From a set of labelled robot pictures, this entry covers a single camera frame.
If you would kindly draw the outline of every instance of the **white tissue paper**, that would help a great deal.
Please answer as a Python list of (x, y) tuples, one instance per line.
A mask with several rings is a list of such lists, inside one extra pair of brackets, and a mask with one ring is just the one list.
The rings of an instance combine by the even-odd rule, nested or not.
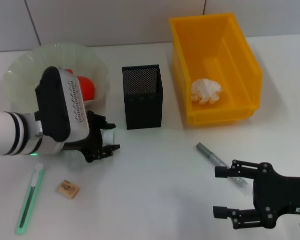
[(200, 101), (204, 104), (209, 101), (211, 104), (219, 100), (221, 86), (216, 81), (202, 78), (194, 81), (191, 85), (192, 101)]

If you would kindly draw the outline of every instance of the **yellow plastic bin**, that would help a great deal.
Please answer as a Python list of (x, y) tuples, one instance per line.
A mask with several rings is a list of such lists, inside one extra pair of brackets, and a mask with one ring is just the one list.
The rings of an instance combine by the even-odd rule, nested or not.
[[(173, 69), (186, 121), (194, 125), (246, 119), (258, 109), (262, 72), (232, 13), (170, 19)], [(214, 104), (191, 101), (191, 84), (222, 87)]]

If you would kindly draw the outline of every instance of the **black mesh pen holder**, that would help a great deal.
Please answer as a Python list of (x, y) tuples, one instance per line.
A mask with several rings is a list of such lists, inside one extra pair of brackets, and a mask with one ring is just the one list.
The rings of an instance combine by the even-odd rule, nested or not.
[(161, 127), (163, 88), (159, 65), (122, 68), (127, 129)]

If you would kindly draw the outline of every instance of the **white plastic bowl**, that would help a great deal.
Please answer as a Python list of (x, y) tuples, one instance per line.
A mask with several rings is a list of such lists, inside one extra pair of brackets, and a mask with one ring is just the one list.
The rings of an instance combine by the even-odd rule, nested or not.
[(93, 50), (74, 43), (57, 43), (40, 46), (19, 57), (4, 74), (7, 99), (22, 113), (39, 110), (35, 88), (44, 70), (50, 66), (71, 69), (75, 75), (89, 78), (95, 87), (94, 99), (105, 95), (108, 69)]

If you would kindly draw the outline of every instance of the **tabletop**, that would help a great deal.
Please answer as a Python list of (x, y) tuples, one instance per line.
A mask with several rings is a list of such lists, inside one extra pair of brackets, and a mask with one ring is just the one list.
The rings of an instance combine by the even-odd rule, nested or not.
[[(195, 148), (202, 142), (226, 163), (269, 162), (282, 175), (300, 177), (300, 35), (247, 38), (263, 71), (260, 108), (235, 124), (193, 128), (171, 71), (171, 43), (95, 47), (109, 68), (109, 89), (95, 109), (115, 123), (114, 156), (86, 163), (79, 152), (52, 156), (0, 156), (0, 239), (300, 240), (300, 215), (281, 216), (274, 229), (234, 230), (215, 219), (212, 206), (252, 209), (252, 184), (242, 191), (214, 177)], [(0, 53), (0, 111), (13, 106), (2, 76), (20, 52)], [(164, 89), (162, 127), (126, 130), (122, 67), (159, 64)], [(37, 162), (46, 166), (27, 232), (16, 223)], [(73, 200), (57, 193), (64, 179), (78, 185)]]

